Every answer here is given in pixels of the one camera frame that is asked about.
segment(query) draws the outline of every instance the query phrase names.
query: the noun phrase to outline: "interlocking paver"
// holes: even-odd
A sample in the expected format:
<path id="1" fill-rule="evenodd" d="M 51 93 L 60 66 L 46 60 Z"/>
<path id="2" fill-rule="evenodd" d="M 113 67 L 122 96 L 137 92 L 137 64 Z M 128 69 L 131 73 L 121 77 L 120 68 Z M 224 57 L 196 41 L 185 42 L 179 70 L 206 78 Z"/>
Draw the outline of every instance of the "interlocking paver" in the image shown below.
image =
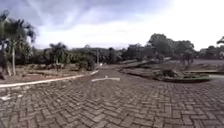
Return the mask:
<path id="1" fill-rule="evenodd" d="M 121 81 L 91 82 L 106 75 Z M 35 127 L 224 128 L 224 80 L 173 84 L 102 70 L 0 100 L 0 128 Z"/>

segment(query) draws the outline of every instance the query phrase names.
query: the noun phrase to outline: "overcast sky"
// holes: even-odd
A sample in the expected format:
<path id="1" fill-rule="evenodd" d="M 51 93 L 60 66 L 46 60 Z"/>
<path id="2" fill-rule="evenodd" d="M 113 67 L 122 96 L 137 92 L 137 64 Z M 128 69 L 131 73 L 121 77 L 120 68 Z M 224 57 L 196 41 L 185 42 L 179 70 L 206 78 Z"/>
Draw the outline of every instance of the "overcast sky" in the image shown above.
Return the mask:
<path id="1" fill-rule="evenodd" d="M 0 0 L 0 8 L 38 30 L 36 46 L 127 47 L 153 33 L 196 49 L 224 36 L 224 0 Z"/>

